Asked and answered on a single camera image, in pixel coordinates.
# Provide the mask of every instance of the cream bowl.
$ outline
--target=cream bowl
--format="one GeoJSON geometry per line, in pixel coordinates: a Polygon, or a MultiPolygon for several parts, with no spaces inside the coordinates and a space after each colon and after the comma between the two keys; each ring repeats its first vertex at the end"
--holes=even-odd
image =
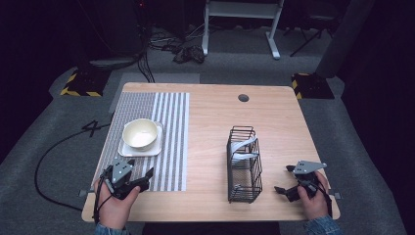
{"type": "Polygon", "coordinates": [[[125,144],[141,151],[149,149],[157,139],[156,124],[146,118],[135,119],[127,123],[122,131],[125,144]]]}

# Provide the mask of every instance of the black base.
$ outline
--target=black base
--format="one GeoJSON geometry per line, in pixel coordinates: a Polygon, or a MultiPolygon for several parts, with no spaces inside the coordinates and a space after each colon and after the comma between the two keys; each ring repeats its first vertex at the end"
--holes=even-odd
{"type": "Polygon", "coordinates": [[[110,74],[110,70],[75,70],[62,90],[61,95],[103,96],[110,74]]]}
{"type": "Polygon", "coordinates": [[[315,73],[294,73],[291,77],[298,99],[334,99],[327,80],[315,73]]]}

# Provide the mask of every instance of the dish rack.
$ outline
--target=dish rack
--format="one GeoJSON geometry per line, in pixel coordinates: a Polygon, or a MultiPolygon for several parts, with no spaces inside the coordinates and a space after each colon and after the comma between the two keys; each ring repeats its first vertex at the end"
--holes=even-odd
{"type": "Polygon", "coordinates": [[[262,192],[262,166],[254,128],[233,126],[226,149],[228,201],[252,203],[262,192]]]}

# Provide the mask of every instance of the white plate in rack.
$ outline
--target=white plate in rack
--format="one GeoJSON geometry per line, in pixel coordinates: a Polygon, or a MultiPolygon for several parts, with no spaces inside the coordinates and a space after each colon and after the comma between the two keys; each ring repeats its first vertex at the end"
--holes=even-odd
{"type": "Polygon", "coordinates": [[[161,146],[162,146],[162,138],[163,138],[162,124],[157,121],[155,121],[155,124],[157,126],[157,139],[149,150],[139,151],[136,148],[132,148],[128,146],[127,144],[125,144],[121,138],[121,140],[119,141],[118,153],[123,157],[134,157],[134,158],[135,157],[151,157],[151,156],[158,155],[161,151],[161,146]]]}

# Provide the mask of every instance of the black wire rack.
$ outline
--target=black wire rack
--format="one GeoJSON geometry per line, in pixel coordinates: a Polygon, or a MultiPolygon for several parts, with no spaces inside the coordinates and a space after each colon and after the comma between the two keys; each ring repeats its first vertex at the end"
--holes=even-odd
{"type": "Polygon", "coordinates": [[[227,149],[228,201],[252,203],[262,191],[259,144],[252,126],[233,126],[227,149]],[[239,143],[251,143],[236,148],[239,143]]]}

